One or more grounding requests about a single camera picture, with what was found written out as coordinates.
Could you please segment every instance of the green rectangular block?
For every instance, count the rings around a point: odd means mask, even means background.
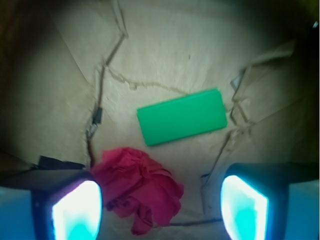
[[[222,129],[228,125],[218,89],[139,108],[137,117],[147,146]]]

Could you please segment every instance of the red crumpled paper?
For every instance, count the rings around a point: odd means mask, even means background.
[[[132,148],[105,151],[102,163],[91,170],[102,189],[103,205],[120,218],[134,214],[132,234],[168,226],[180,208],[184,186],[145,152]]]

